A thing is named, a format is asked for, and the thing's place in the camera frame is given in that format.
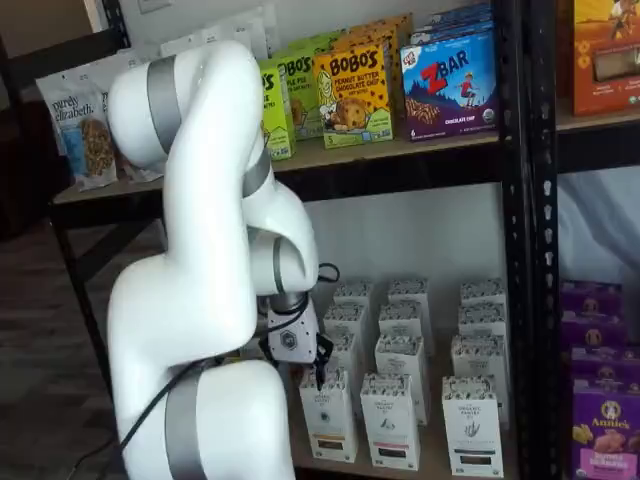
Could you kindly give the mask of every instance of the robotic arm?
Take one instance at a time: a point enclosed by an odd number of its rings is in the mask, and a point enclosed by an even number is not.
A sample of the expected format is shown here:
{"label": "robotic arm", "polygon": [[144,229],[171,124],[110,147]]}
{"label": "robotic arm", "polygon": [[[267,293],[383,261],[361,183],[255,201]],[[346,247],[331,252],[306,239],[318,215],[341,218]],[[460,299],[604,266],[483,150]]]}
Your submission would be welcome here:
{"label": "robotic arm", "polygon": [[[286,303],[316,283],[313,229],[274,179],[261,117],[259,69],[235,42],[130,70],[111,89],[122,153],[146,168],[168,156],[167,252],[125,269],[109,302],[120,438],[176,366],[250,339],[256,293]],[[251,244],[247,225],[260,229]],[[157,404],[124,457],[133,480],[293,479],[277,372],[257,361],[198,371]]]}

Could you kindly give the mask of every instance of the granola bag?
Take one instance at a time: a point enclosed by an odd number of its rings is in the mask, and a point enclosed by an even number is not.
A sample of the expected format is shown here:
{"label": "granola bag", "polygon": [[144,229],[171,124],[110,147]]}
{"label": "granola bag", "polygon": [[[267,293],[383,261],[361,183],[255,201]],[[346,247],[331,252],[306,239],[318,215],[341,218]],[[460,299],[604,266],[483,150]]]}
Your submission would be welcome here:
{"label": "granola bag", "polygon": [[116,162],[102,94],[83,85],[75,70],[38,82],[79,190],[117,180]]}

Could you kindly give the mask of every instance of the bobo's box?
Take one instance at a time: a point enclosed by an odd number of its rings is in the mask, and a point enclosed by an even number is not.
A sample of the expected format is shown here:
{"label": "bobo's box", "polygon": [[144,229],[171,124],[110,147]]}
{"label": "bobo's box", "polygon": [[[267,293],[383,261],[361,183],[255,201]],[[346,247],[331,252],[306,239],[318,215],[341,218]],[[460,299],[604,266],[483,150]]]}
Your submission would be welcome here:
{"label": "bobo's box", "polygon": [[326,148],[393,138],[386,40],[316,55],[316,80]]}
{"label": "bobo's box", "polygon": [[373,465],[418,470],[420,437],[411,398],[411,377],[368,373],[360,397]]}
{"label": "bobo's box", "polygon": [[353,463],[358,453],[358,436],[344,369],[327,370],[320,391],[315,374],[307,370],[300,383],[300,398],[313,456]]}
{"label": "bobo's box", "polygon": [[563,311],[620,316],[622,286],[616,283],[565,280],[560,286],[560,304]]}
{"label": "bobo's box", "polygon": [[296,137],[287,90],[287,73],[276,60],[260,62],[264,111],[262,131],[273,160],[291,157],[296,151]]}
{"label": "bobo's box", "polygon": [[444,377],[442,408],[451,473],[502,478],[502,445],[493,380]]}
{"label": "bobo's box", "polygon": [[640,380],[640,348],[573,347],[571,375],[609,380]]}
{"label": "bobo's box", "polygon": [[493,30],[485,30],[402,49],[412,141],[495,128],[498,91],[493,48]]}
{"label": "bobo's box", "polygon": [[563,352],[569,352],[574,345],[624,347],[627,338],[627,326],[618,317],[566,311],[560,323],[560,348]]}
{"label": "bobo's box", "polygon": [[638,478],[640,388],[598,379],[573,382],[571,478]]}
{"label": "bobo's box", "polygon": [[635,0],[574,0],[573,111],[638,105],[640,17]]}

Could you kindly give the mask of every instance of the shelf board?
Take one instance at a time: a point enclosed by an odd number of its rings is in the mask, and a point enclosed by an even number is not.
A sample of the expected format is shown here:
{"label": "shelf board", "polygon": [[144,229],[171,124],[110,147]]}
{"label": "shelf board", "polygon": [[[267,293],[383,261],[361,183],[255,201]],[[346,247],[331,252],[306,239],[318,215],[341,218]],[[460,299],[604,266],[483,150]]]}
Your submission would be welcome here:
{"label": "shelf board", "polygon": [[[442,377],[451,374],[451,365],[448,356],[447,342],[439,342],[439,352],[435,361],[429,365],[430,386],[432,392],[431,418],[426,427],[418,427],[420,432],[420,469],[417,472],[396,470],[391,468],[374,467],[369,456],[369,444],[365,434],[364,424],[357,422],[359,446],[358,455],[354,463],[334,462],[321,460],[311,454],[309,436],[298,395],[291,395],[289,409],[289,429],[291,433],[291,453],[293,463],[297,468],[310,470],[325,470],[359,475],[368,478],[386,478],[393,480],[445,480],[454,477],[449,467],[449,452],[447,449],[447,436],[444,428],[442,413]],[[515,431],[501,432],[502,456],[506,480],[516,480],[517,457],[515,450]]]}
{"label": "shelf board", "polygon": [[[500,181],[502,157],[495,132],[415,143],[400,138],[331,150],[317,138],[299,142],[297,148],[292,158],[273,162],[273,169],[305,201]],[[119,180],[84,192],[74,185],[53,204],[157,194],[162,185],[162,179]]]}

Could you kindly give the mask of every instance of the dark floor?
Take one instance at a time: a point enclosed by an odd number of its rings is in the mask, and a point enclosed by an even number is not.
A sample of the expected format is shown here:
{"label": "dark floor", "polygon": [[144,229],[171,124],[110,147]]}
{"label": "dark floor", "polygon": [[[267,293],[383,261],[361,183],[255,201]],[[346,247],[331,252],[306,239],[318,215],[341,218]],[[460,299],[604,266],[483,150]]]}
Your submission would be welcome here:
{"label": "dark floor", "polygon": [[[102,232],[73,232],[76,252]],[[102,327],[118,272],[160,250],[151,227],[90,282]],[[65,480],[76,459],[113,429],[111,403],[71,284],[51,228],[42,223],[0,244],[0,480]],[[95,478],[104,458],[88,461],[74,479]]]}

